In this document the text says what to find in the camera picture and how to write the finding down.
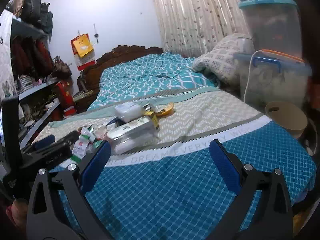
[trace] teal patterned blanket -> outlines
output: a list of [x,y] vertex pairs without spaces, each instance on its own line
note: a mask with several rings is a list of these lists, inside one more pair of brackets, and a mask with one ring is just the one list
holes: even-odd
[[191,69],[195,58],[165,52],[150,54],[103,71],[100,92],[88,110],[110,103],[154,94],[160,90],[216,87],[216,78],[206,78]]

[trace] leaf-patterned curtain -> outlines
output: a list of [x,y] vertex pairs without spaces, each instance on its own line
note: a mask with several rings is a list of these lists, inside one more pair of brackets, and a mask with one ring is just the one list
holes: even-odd
[[154,0],[164,50],[198,57],[211,51],[228,34],[248,34],[238,2]]

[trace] wooden headboard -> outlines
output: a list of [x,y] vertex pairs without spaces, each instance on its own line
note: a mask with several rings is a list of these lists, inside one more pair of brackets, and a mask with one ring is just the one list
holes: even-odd
[[93,90],[94,93],[98,93],[100,76],[104,69],[113,67],[122,62],[132,61],[148,54],[162,53],[163,49],[158,47],[146,49],[144,46],[119,45],[111,52],[105,53],[101,58],[98,58],[95,65],[89,66],[83,70],[82,76],[77,79],[79,90],[82,90],[80,85],[80,81],[82,81],[88,91]]

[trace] pillow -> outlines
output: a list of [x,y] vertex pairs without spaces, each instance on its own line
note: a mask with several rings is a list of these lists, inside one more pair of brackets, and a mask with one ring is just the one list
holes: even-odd
[[192,69],[195,72],[210,71],[225,84],[233,87],[239,86],[238,63],[233,58],[233,54],[236,52],[246,54],[254,52],[250,36],[233,33],[224,37],[214,46],[212,51],[194,60]]

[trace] metal screw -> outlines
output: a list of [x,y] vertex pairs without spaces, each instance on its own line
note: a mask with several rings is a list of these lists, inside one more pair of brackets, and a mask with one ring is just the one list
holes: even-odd
[[244,169],[247,170],[247,171],[252,171],[253,167],[251,164],[245,164],[244,165]]
[[42,168],[42,169],[39,169],[39,174],[40,174],[40,175],[43,175],[43,174],[45,174],[45,169],[44,169],[44,168]]
[[77,165],[75,165],[74,163],[73,164],[70,164],[69,166],[68,166],[68,170],[69,171],[73,171],[73,170],[75,170],[77,168]]
[[280,169],[275,169],[275,173],[278,174],[278,175],[281,175],[282,171]]

